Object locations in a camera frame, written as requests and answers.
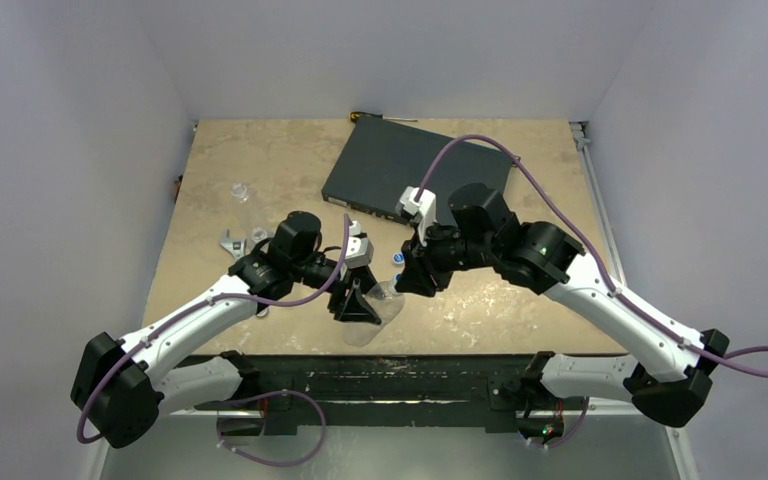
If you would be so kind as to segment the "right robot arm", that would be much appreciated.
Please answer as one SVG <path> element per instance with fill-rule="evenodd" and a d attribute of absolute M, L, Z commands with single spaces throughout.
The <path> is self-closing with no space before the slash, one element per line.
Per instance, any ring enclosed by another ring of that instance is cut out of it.
<path fill-rule="evenodd" d="M 508 283 L 543 295 L 611 337 L 622 356 L 537 353 L 513 394 L 528 407 L 591 397 L 632 404 L 668 427 L 685 426 L 704 406 L 715 368 L 705 354 L 722 355 L 729 339 L 716 329 L 681 325 L 629 290 L 610 288 L 592 253 L 556 225 L 521 222 L 502 194 L 482 183 L 448 200 L 454 225 L 436 220 L 436 197 L 408 187 L 397 211 L 414 229 L 404 242 L 400 293 L 432 297 L 456 271 L 490 268 Z"/>

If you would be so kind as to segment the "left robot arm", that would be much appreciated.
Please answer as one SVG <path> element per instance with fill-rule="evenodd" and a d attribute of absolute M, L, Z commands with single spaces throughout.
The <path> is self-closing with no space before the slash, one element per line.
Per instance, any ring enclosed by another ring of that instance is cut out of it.
<path fill-rule="evenodd" d="M 239 352 L 201 363 L 185 359 L 230 327 L 266 309 L 300 307 L 327 295 L 338 321 L 378 322 L 364 300 L 375 280 L 373 247 L 359 222 L 345 218 L 337 259 L 321 248 L 318 217 L 290 213 L 272 236 L 236 260 L 206 291 L 166 317 L 115 338 L 102 332 L 84 348 L 70 398 L 80 411 L 82 444 L 123 448 L 161 417 L 203 404 L 252 405 L 258 370 Z"/>

